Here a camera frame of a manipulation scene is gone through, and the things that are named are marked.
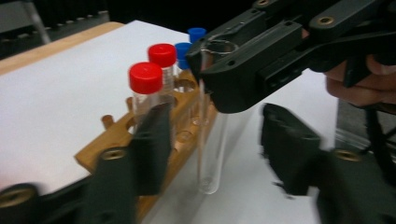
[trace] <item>rack hole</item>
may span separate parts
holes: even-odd
[[[174,91],[178,92],[190,92],[196,88],[195,83],[187,79],[179,79],[175,81]]]

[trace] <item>wooden table edge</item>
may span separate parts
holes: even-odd
[[[88,30],[53,41],[47,45],[27,50],[23,53],[5,58],[0,61],[0,76],[18,68],[43,60],[53,54],[70,49],[87,40],[93,39],[110,31],[120,28],[124,24],[114,21],[94,26]]]

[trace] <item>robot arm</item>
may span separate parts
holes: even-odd
[[[195,42],[186,58],[222,113],[250,108],[307,68],[325,72],[343,60],[349,62],[344,84],[352,86],[369,74],[361,67],[365,55],[396,51],[395,5],[390,0],[259,0]],[[219,40],[237,50],[202,69],[203,46]]]

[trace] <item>test tube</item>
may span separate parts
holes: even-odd
[[[189,33],[190,43],[194,43],[206,35],[206,29],[203,27],[191,27],[187,30],[187,33]]]
[[[134,127],[136,133],[143,117],[160,101],[163,70],[156,63],[135,63],[129,69],[129,85],[133,91]]]
[[[148,61],[158,64],[163,70],[163,88],[160,92],[162,103],[171,103],[174,106],[174,67],[177,61],[175,46],[167,43],[150,46],[148,48]]]
[[[191,47],[191,43],[189,42],[180,42],[175,44],[176,53],[177,53],[177,70],[175,72],[175,77],[179,77],[179,74],[183,70],[190,69],[189,64],[186,60],[186,53],[189,51]]]
[[[202,64],[201,72],[213,63],[235,52],[238,46],[234,43],[216,39],[208,39],[201,45]],[[205,128],[208,123],[208,108],[210,106],[211,92],[206,89],[202,79],[200,84],[200,132],[198,138],[198,182],[199,190],[203,194],[212,194],[219,189],[222,164],[224,159],[225,143],[227,140],[227,114],[218,113],[211,133]]]

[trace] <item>blue cap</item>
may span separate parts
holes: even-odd
[[[181,42],[175,44],[177,60],[186,60],[186,53],[189,51],[191,47],[191,43],[188,42]]]
[[[189,64],[187,63],[187,60],[181,60],[181,59],[177,61],[177,66],[183,70],[190,68]]]
[[[195,41],[199,40],[201,37],[206,35],[206,29],[201,27],[193,27],[187,30],[190,35],[190,42],[194,43]]]

